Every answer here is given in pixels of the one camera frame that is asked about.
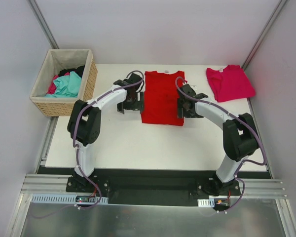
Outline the magenta t shirt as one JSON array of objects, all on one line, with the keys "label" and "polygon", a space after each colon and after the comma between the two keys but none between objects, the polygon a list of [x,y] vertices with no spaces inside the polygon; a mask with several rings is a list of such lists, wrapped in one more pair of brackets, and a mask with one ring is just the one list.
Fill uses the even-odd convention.
[{"label": "magenta t shirt", "polygon": [[221,70],[206,69],[208,84],[217,102],[251,98],[256,91],[239,65],[228,65]]}]

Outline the wicker basket with cloth liner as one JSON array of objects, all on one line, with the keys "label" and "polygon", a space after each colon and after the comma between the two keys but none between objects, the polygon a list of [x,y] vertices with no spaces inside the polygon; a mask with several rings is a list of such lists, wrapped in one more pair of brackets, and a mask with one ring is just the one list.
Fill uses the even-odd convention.
[{"label": "wicker basket with cloth liner", "polygon": [[90,49],[50,49],[30,100],[47,117],[69,116],[77,100],[92,98],[97,72]]}]

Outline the red t shirt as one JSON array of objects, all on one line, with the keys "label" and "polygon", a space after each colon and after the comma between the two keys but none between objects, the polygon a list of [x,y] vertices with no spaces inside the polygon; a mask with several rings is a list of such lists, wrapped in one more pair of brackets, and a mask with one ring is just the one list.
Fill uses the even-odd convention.
[{"label": "red t shirt", "polygon": [[185,78],[183,71],[173,74],[157,71],[145,72],[144,110],[142,123],[183,126],[184,119],[178,118],[176,78]]}]

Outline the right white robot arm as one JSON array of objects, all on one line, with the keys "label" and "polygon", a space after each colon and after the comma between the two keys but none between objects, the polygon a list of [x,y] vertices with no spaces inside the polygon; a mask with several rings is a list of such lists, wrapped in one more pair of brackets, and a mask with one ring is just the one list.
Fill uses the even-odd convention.
[{"label": "right white robot arm", "polygon": [[223,195],[234,184],[245,159],[259,148],[253,118],[249,113],[233,116],[212,103],[207,95],[196,94],[189,84],[177,86],[177,91],[178,117],[203,117],[222,130],[225,156],[212,179],[204,184],[202,190],[208,195]]}]

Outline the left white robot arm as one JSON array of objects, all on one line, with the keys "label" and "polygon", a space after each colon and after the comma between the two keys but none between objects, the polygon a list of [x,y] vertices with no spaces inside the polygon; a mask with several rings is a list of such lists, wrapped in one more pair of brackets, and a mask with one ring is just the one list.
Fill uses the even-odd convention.
[{"label": "left white robot arm", "polygon": [[77,100],[74,104],[67,130],[73,140],[76,165],[74,171],[80,178],[77,186],[83,192],[94,188],[94,179],[90,175],[94,172],[92,164],[91,145],[98,139],[101,129],[101,116],[105,109],[116,106],[117,112],[144,110],[145,84],[144,74],[135,70],[125,79],[117,80],[108,91],[88,101]]}]

